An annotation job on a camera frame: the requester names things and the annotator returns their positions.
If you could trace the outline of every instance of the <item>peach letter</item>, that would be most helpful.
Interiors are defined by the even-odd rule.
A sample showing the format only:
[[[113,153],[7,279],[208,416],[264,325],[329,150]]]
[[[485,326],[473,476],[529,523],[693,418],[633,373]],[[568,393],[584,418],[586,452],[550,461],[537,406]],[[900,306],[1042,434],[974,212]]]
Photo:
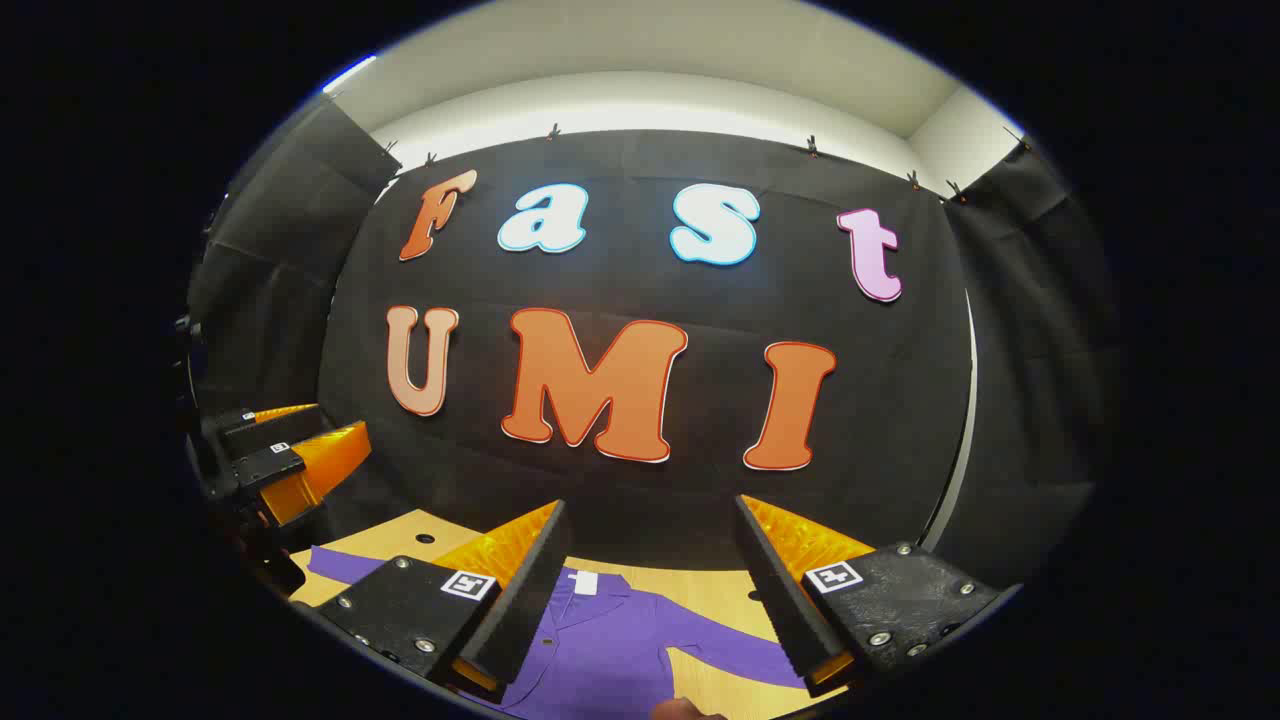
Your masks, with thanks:
[[[760,439],[742,454],[753,470],[799,470],[813,460],[805,445],[822,379],[836,369],[836,355],[808,342],[774,342],[764,348],[773,368],[773,391]]]
[[[401,261],[412,260],[431,249],[431,233],[443,228],[458,202],[458,193],[475,187],[476,172],[467,170],[456,178],[426,188],[422,193],[422,209],[408,233],[408,242],[401,249]]]
[[[502,432],[529,442],[547,442],[552,427],[543,420],[543,393],[570,447],[577,447],[609,406],[609,424],[595,436],[595,448],[621,460],[662,462],[671,446],[662,439],[671,364],[689,336],[668,323],[627,323],[595,369],[586,365],[568,315],[529,307],[511,316],[520,336],[516,401],[502,419]]]
[[[431,307],[422,318],[426,325],[426,386],[408,378],[408,340],[417,324],[417,310],[397,305],[387,310],[387,382],[401,407],[415,415],[435,415],[444,405],[444,382],[449,360],[449,333],[458,327],[458,314],[448,307]]]

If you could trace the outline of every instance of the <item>human hand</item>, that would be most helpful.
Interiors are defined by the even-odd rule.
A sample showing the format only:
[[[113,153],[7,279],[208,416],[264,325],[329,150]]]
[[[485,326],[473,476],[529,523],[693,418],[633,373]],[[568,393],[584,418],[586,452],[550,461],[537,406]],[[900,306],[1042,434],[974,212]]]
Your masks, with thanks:
[[[654,706],[649,720],[728,720],[723,715],[703,715],[687,697],[664,700]]]

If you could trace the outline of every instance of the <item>white wall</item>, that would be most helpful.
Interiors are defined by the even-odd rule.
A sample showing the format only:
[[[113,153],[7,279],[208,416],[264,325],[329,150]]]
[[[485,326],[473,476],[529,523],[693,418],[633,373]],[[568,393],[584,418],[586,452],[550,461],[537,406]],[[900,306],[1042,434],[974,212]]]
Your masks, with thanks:
[[[914,169],[923,187],[951,195],[911,145],[886,129],[813,100],[703,76],[605,72],[518,82],[419,110],[383,126],[372,136],[384,146],[398,141],[392,155],[410,169],[422,165],[428,151],[443,159],[543,137],[552,123],[559,123],[564,135],[682,129],[740,135],[797,147],[805,147],[806,138],[814,135],[819,152],[856,160],[904,181]]]
[[[951,181],[964,190],[1018,145],[1018,140],[1005,132],[1006,127],[1021,137],[1021,128],[961,85],[911,135],[910,146],[933,178],[943,183]],[[947,186],[938,193],[954,195]]]

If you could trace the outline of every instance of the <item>shirt sleeve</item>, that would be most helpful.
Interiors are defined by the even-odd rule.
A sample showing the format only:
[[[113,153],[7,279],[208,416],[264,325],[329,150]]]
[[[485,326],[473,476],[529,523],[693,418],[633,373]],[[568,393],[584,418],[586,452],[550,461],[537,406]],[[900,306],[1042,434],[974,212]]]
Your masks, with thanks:
[[[376,557],[348,555],[314,544],[311,546],[311,562],[307,564],[307,570],[311,570],[316,575],[353,585],[365,579],[365,575],[376,570],[381,564],[383,561]]]
[[[749,680],[804,687],[778,643],[708,620],[662,596],[655,596],[654,602],[664,647],[680,648],[713,667]]]

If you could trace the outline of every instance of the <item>table surface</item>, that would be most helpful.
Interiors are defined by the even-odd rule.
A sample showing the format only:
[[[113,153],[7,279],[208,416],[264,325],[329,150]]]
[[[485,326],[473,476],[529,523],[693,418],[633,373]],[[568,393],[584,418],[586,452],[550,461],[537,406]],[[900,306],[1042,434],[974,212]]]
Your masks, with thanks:
[[[421,533],[433,536],[435,542],[419,542],[416,538]],[[479,534],[422,510],[413,510],[381,525],[326,543],[324,547],[379,560],[407,555],[430,561]],[[310,550],[293,553],[293,561],[306,573],[307,580],[291,600],[316,606],[348,587],[307,570],[307,564],[311,561]],[[584,557],[568,557],[564,565],[579,570],[622,575],[637,591],[663,594],[704,618],[736,630],[773,642],[778,639],[764,606],[748,597],[755,585],[746,570],[664,570],[598,562]],[[671,656],[675,675],[675,697],[687,697],[703,712],[719,712],[728,720],[767,720],[842,692],[836,691],[814,700],[804,689],[782,688],[739,678],[695,660],[680,650],[667,650],[667,655]]]

